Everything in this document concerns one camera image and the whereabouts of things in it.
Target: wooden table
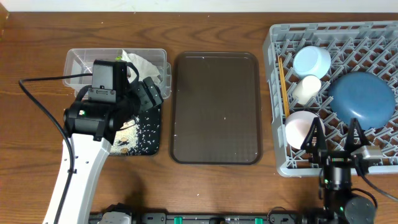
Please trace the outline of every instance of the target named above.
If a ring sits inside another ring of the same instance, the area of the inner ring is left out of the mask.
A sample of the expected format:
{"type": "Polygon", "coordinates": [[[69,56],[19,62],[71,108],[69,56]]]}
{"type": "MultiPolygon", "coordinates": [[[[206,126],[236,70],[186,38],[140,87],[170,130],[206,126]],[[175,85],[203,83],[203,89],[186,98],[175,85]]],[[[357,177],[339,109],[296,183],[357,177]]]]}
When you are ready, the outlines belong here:
{"type": "MultiPolygon", "coordinates": [[[[17,81],[62,75],[72,48],[162,48],[168,61],[187,50],[244,51],[259,60],[264,155],[254,166],[186,166],[169,156],[171,100],[163,110],[160,151],[154,156],[109,157],[99,177],[92,211],[123,202],[169,212],[267,213],[272,207],[320,206],[317,178],[285,178],[275,168],[269,88],[262,43],[273,24],[398,20],[398,14],[187,14],[11,13],[0,41],[0,222],[41,223],[57,179],[62,137],[23,94],[17,81]]],[[[61,81],[29,85],[61,121],[73,90],[61,81]]],[[[398,195],[396,175],[373,175],[398,195]]],[[[379,200],[376,223],[397,223],[398,204],[353,177],[355,187],[379,200]]]]}

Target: plastic crate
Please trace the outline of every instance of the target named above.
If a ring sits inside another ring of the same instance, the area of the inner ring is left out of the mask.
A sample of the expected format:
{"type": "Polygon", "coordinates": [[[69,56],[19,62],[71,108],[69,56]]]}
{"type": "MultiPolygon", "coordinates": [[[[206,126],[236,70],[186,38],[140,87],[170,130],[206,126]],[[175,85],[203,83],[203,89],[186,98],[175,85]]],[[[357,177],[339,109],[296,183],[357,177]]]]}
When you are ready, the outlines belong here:
{"type": "MultiPolygon", "coordinates": [[[[307,110],[318,114],[326,128],[329,150],[342,150],[348,125],[340,121],[330,108],[332,97],[328,87],[339,77],[353,71],[370,72],[382,78],[392,88],[398,99],[398,21],[342,22],[320,24],[276,24],[270,28],[262,46],[266,77],[272,105],[272,135],[277,171],[284,177],[318,175],[320,168],[308,161],[308,154],[287,144],[285,115],[280,92],[277,56],[281,55],[290,113],[307,110]],[[305,106],[297,104],[292,92],[299,81],[292,68],[295,54],[303,47],[313,45],[327,49],[332,65],[322,78],[318,95],[305,106]]],[[[371,144],[379,145],[384,158],[378,166],[369,169],[371,174],[398,172],[398,106],[385,127],[366,130],[371,144]]]]}
{"type": "MultiPolygon", "coordinates": [[[[81,73],[92,73],[93,63],[96,59],[114,60],[120,56],[122,50],[128,54],[137,54],[159,70],[161,83],[159,85],[163,99],[170,96],[172,77],[167,74],[167,54],[163,49],[71,49],[68,51],[63,75],[76,75],[81,73]]],[[[75,89],[75,96],[81,88],[91,84],[91,77],[77,77],[64,79],[65,86],[75,89]]]]}

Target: green object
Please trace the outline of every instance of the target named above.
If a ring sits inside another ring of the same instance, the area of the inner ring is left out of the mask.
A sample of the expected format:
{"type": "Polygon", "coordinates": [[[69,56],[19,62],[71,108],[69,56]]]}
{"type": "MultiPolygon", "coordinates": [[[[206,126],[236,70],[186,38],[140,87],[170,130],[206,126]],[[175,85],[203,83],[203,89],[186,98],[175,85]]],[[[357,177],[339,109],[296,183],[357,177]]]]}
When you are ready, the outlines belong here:
{"type": "Polygon", "coordinates": [[[254,224],[262,224],[264,220],[262,218],[255,218],[254,219],[254,224]]]}
{"type": "Polygon", "coordinates": [[[182,224],[182,217],[175,217],[174,224],[182,224]]]}

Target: yellow stick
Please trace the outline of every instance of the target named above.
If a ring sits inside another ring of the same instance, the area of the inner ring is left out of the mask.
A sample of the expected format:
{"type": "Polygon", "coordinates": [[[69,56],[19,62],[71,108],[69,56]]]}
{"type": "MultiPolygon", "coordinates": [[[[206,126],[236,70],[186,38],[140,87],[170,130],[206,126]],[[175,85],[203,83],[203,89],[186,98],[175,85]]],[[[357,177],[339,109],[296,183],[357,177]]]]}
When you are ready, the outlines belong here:
{"type": "Polygon", "coordinates": [[[289,101],[287,99],[284,66],[282,63],[282,59],[280,57],[278,57],[278,65],[279,65],[280,88],[282,89],[282,99],[284,102],[285,118],[287,118],[290,115],[289,101]]]}

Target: blue bowl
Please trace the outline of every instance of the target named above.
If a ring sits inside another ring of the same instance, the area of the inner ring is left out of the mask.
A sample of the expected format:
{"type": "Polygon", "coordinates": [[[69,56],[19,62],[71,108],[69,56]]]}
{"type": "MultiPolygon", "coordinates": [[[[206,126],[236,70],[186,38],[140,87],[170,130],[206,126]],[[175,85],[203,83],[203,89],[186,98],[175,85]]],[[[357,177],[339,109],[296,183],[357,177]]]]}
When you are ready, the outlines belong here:
{"type": "Polygon", "coordinates": [[[394,114],[396,101],[387,83],[368,72],[353,72],[339,78],[329,89],[331,109],[349,125],[357,118],[364,130],[381,128],[394,114]]]}

